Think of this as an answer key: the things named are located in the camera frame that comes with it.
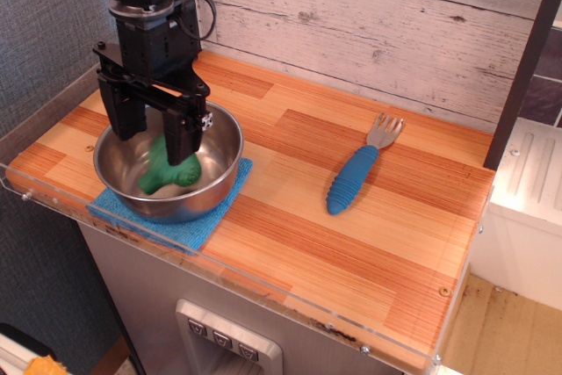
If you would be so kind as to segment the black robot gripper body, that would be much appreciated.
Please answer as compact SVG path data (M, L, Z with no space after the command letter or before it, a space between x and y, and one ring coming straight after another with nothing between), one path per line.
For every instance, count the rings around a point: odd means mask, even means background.
M182 17L156 21L116 18L119 42L98 42L98 79L132 86L131 91L145 107L164 113L196 116L202 129L211 125L205 99L210 89L197 76L192 63L205 38L188 32Z

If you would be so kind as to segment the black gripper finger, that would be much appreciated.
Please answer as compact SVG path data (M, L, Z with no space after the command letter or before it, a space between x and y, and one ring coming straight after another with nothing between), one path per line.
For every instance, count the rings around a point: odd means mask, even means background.
M168 111L162 119L168 162L177 166L199 150L203 129L191 114Z
M145 104L126 83L98 79L101 98L113 132L120 140L129 140L147 130Z

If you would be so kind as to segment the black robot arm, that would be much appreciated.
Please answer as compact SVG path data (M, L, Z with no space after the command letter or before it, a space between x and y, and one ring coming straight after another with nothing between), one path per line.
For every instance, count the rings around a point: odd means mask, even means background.
M209 7L213 0L202 0ZM201 41L197 0L110 0L119 41L100 41L99 89L113 132L123 141L148 128L146 108L162 114L170 164L198 151L212 125L208 85L195 73Z

